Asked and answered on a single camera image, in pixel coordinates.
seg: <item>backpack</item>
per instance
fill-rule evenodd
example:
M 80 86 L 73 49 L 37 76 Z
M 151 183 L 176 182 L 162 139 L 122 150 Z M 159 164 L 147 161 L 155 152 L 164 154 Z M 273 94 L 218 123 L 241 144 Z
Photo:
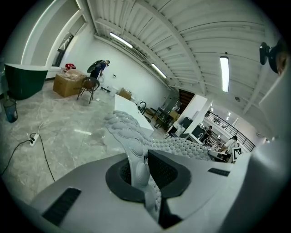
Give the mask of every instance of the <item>backpack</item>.
M 94 62 L 88 69 L 87 69 L 87 73 L 92 73 L 92 71 L 95 69 L 95 68 L 99 68 L 102 64 L 102 62 L 104 62 L 103 60 L 98 60 L 96 62 Z

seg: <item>staircase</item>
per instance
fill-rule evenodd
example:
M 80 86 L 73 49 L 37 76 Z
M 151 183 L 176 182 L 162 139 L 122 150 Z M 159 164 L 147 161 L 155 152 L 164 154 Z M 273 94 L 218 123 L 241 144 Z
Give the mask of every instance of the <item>staircase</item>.
M 183 91 L 183 90 L 180 90 L 180 89 L 179 89 L 179 93 L 180 93 L 179 100 L 181 102 L 180 114 L 182 114 L 182 112 L 188 106 L 188 104 L 190 103 L 190 101 L 192 100 L 192 98 L 193 98 L 193 96 L 195 94 L 193 94 L 191 92 Z

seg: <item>railing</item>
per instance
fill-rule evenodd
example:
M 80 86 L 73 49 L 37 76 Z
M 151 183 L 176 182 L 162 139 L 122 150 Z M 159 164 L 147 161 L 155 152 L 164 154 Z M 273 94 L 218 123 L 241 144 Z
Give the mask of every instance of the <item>railing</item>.
M 205 117 L 209 118 L 209 120 L 219 125 L 221 128 L 223 128 L 226 132 L 228 132 L 232 136 L 237 136 L 238 142 L 244 145 L 250 152 L 255 147 L 255 145 L 249 139 L 247 139 L 245 135 L 243 135 L 236 128 L 227 123 L 225 120 L 221 119 L 219 116 L 213 114 L 212 112 L 207 112 L 205 114 Z

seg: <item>black cable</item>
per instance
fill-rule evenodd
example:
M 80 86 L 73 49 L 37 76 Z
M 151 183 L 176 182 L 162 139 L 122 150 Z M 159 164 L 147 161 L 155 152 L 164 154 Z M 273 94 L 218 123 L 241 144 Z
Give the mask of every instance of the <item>black cable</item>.
M 41 140 L 41 144 L 42 144 L 42 149 L 43 149 L 44 154 L 45 154 L 44 143 L 42 142 L 42 138 L 41 138 L 41 136 L 40 136 L 40 140 Z M 53 173 L 51 173 L 51 170 L 50 170 L 49 162 L 47 162 L 47 159 L 46 159 L 46 154 L 45 154 L 45 160 L 46 160 L 47 167 L 49 168 L 49 171 L 50 171 L 51 177 L 53 178 L 53 180 L 54 180 L 54 182 L 55 182 L 55 178 L 54 178 L 54 176 L 53 176 Z
M 25 143 L 25 142 L 30 142 L 30 140 L 25 140 L 24 142 L 19 143 L 19 144 L 17 145 L 17 147 L 19 147 L 21 144 L 23 144 L 23 143 Z M 12 154 L 11 154 L 11 157 L 10 157 L 10 159 L 9 159 L 9 161 L 8 161 L 8 164 L 7 164 L 7 166 L 5 167 L 4 171 L 1 173 L 1 176 L 4 174 L 4 172 L 5 172 L 6 169 L 8 168 L 9 163 L 10 163 L 10 161 L 11 161 L 11 159 L 12 159 L 12 156 L 13 156 L 14 152 L 16 151 L 17 147 L 15 147 L 15 149 L 13 150 L 13 152 L 12 152 Z

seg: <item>fluorescent ceiling light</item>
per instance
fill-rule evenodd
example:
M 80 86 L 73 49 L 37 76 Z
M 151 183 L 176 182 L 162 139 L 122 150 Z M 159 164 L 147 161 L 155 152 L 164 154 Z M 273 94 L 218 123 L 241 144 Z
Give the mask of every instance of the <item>fluorescent ceiling light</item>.
M 74 131 L 78 132 L 78 133 L 84 133 L 84 134 L 92 135 L 91 132 L 87 132 L 87 131 L 82 131 L 82 130 L 78 130 L 78 129 L 74 129 Z
M 229 67 L 228 67 L 228 57 L 220 57 L 221 73 L 222 73 L 222 90 L 228 92 L 228 82 L 229 82 Z
M 154 67 L 155 70 L 158 71 L 160 75 L 162 75 L 164 78 L 167 78 L 165 74 L 154 63 L 152 63 L 151 66 Z
M 119 40 L 120 42 L 122 42 L 123 44 L 126 44 L 128 47 L 132 48 L 132 45 L 130 43 L 128 43 L 127 41 L 125 41 L 124 39 L 120 38 L 119 36 L 115 35 L 114 33 L 110 33 L 110 36 L 114 37 L 115 39 Z

